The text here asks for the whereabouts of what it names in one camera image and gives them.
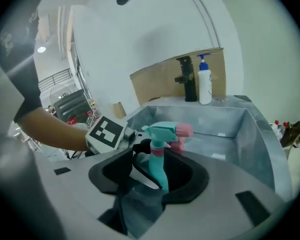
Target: sink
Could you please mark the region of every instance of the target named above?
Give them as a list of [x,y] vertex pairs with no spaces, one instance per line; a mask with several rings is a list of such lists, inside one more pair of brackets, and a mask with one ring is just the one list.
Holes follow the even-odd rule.
[[185,141],[186,151],[236,165],[274,190],[284,200],[292,195],[284,151],[270,125],[251,101],[228,96],[209,105],[185,102],[181,97],[150,101],[127,115],[128,126],[142,127],[160,121],[193,126]]

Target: spray bottle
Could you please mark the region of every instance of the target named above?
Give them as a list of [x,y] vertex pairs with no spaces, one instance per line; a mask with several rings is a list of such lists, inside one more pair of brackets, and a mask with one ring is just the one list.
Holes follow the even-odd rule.
[[162,190],[169,191],[168,178],[164,170],[164,148],[169,143],[179,143],[183,146],[186,137],[194,134],[193,127],[179,122],[157,122],[151,126],[143,126],[151,138],[149,157],[149,172],[162,186]]
[[210,53],[203,53],[197,55],[201,58],[199,76],[199,102],[202,105],[209,104],[212,100],[212,76],[208,64],[205,62],[205,55]]

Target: white pump bottle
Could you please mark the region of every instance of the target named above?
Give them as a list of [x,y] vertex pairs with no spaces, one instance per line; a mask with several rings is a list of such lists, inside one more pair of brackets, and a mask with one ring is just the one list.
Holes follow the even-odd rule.
[[199,76],[199,102],[202,105],[209,104],[212,101],[212,76],[204,56],[210,53],[199,54],[201,57]]

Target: teal spray bottle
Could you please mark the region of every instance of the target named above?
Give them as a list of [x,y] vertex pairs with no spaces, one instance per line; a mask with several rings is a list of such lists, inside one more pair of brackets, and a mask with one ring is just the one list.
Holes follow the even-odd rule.
[[145,125],[142,130],[151,138],[149,172],[162,186],[162,190],[169,191],[168,178],[164,170],[164,148],[168,143],[183,146],[185,138],[194,134],[193,127],[186,123],[162,121],[151,126]]

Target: black faucet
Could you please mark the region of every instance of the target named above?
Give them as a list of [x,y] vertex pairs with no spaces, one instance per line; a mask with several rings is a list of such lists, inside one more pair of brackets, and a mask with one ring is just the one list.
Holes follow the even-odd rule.
[[174,78],[174,81],[179,84],[184,84],[186,102],[196,102],[195,73],[191,58],[190,56],[184,56],[177,58],[176,60],[180,62],[182,74]]

